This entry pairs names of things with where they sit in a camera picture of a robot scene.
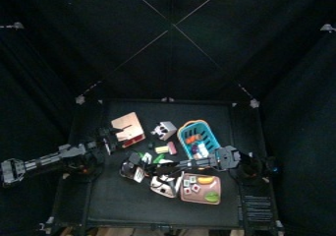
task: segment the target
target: plastic basket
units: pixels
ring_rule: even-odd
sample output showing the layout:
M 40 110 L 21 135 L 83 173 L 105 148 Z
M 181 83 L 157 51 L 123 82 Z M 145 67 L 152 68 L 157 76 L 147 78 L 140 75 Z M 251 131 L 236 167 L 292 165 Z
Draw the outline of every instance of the plastic basket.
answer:
M 192 144 L 187 144 L 185 140 L 196 134 L 201 135 L 203 139 L 199 142 L 204 143 L 209 153 L 220 148 L 209 124 L 204 120 L 189 121 L 177 131 L 177 138 L 189 159 L 193 159 Z

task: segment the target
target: cardboard box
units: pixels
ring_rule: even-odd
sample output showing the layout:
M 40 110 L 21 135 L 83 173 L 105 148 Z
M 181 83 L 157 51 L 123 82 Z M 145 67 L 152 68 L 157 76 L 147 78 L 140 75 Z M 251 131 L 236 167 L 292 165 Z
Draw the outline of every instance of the cardboard box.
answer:
M 124 129 L 123 132 L 116 134 L 119 142 L 124 142 L 123 148 L 127 148 L 145 139 L 135 112 L 131 112 L 125 116 L 112 120 L 112 127 Z

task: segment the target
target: green object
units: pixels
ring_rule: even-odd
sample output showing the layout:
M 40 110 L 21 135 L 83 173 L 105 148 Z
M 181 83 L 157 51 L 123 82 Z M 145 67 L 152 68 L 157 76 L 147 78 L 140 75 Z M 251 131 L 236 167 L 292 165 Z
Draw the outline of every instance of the green object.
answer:
M 219 201 L 219 194 L 215 191 L 205 193 L 205 200 L 208 202 L 216 203 Z
M 143 152 L 139 152 L 137 153 L 140 157 L 144 157 L 144 153 Z
M 159 163 L 160 159 L 164 159 L 164 153 L 159 154 L 153 159 L 153 163 Z

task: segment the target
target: black fabric enclosure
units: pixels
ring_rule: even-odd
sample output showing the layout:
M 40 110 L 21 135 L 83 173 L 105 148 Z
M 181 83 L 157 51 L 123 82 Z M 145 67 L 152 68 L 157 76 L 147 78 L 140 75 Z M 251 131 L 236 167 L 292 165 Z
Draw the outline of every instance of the black fabric enclosure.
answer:
M 335 0 L 0 0 L 0 161 L 68 142 L 77 96 L 257 99 L 287 234 L 335 235 L 336 32 L 320 30 L 335 11 Z M 35 234 L 57 177 L 0 190 L 0 235 Z

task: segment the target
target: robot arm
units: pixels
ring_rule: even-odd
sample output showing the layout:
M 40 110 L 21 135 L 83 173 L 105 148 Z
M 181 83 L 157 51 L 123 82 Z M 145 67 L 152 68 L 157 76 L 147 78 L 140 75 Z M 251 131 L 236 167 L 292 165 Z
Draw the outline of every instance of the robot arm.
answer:
M 133 153 L 131 157 L 124 161 L 120 173 L 127 178 L 133 177 L 133 173 L 137 167 L 141 167 L 148 176 L 161 176 L 173 174 L 176 171 L 192 169 L 192 168 L 213 168 L 217 171 L 224 171 L 229 168 L 237 167 L 241 161 L 240 151 L 232 147 L 221 147 L 213 153 L 209 154 L 208 158 L 199 160 L 183 160 L 179 162 L 147 164 L 141 161 L 137 153 Z
M 23 161 L 11 158 L 0 164 L 0 177 L 3 187 L 8 188 L 19 184 L 25 178 L 61 170 L 76 174 L 92 174 L 99 165 L 104 163 L 105 150 L 108 154 L 120 147 L 113 134 L 120 129 L 99 129 L 95 139 L 72 147 L 64 145 L 57 152 L 37 159 Z

